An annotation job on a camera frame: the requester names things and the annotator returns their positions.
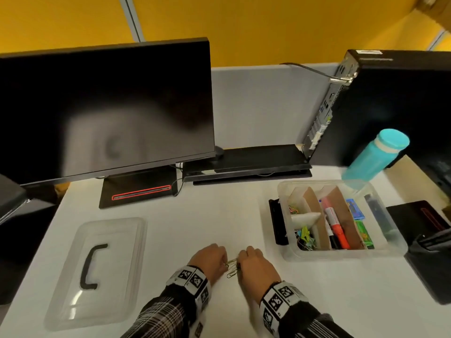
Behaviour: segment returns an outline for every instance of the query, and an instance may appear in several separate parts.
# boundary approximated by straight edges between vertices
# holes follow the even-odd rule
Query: cable
[[[315,69],[313,69],[311,67],[308,67],[308,66],[305,66],[305,65],[302,65],[302,64],[298,64],[296,62],[283,62],[280,65],[294,65],[294,66],[297,66],[297,67],[302,67],[304,69],[310,70],[310,71],[312,71],[314,73],[318,73],[318,74],[320,74],[320,75],[322,75],[324,77],[329,78],[331,83],[348,84],[348,83],[352,82],[352,78],[342,78],[342,77],[330,76],[327,73],[315,70]]]
[[[182,180],[182,179],[183,179],[183,178],[179,178],[179,179],[174,180],[174,182],[171,184],[171,190],[172,190],[172,187],[174,186],[174,184],[175,184],[176,182],[178,182],[179,180]],[[182,187],[183,187],[183,181],[182,181],[182,186],[180,186],[180,188],[179,188],[179,190],[177,191],[177,193],[173,195],[174,197],[177,197],[177,196],[179,195],[180,191],[182,190]]]
[[[257,174],[257,176],[259,177],[269,177],[270,175],[273,175],[275,172],[273,173],[269,173],[269,174]]]

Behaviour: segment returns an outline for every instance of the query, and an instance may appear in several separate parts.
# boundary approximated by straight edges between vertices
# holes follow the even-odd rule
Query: white desk
[[[314,179],[340,179],[338,168],[314,167]],[[435,303],[403,258],[288,263],[274,242],[268,200],[279,181],[211,186],[187,184],[178,197],[99,210],[102,181],[71,184],[0,326],[0,338],[119,337],[158,295],[173,271],[198,249],[217,242],[229,257],[260,247],[282,278],[356,338],[449,337],[451,307]],[[373,181],[386,206],[402,203],[384,174]],[[117,324],[48,332],[44,317],[78,227],[88,221],[142,217],[148,223],[138,301]],[[250,312],[237,278],[223,277],[206,312],[206,337],[269,335]]]

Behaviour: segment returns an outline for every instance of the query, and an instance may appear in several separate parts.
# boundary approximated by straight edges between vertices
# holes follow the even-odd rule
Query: green packet
[[[369,237],[368,231],[366,231],[366,228],[364,226],[364,222],[361,220],[355,220],[355,224],[358,227],[358,231],[360,232],[360,236],[362,236],[365,245],[368,249],[374,249],[373,241],[371,241],[371,238]]]

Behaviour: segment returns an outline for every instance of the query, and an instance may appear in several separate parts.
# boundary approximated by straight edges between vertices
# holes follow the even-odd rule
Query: person
[[[196,319],[211,298],[211,286],[228,270],[227,252],[211,244],[199,250],[188,265],[178,269],[160,296],[143,307],[138,318],[121,338],[199,338],[202,324]],[[260,249],[241,250],[241,282],[260,305],[265,327],[276,338],[352,338],[321,314],[292,284],[282,281]]]

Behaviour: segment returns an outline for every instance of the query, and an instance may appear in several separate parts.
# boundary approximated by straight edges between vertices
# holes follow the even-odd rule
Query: black monitor screen
[[[3,55],[0,96],[0,173],[19,184],[214,152],[206,39]]]

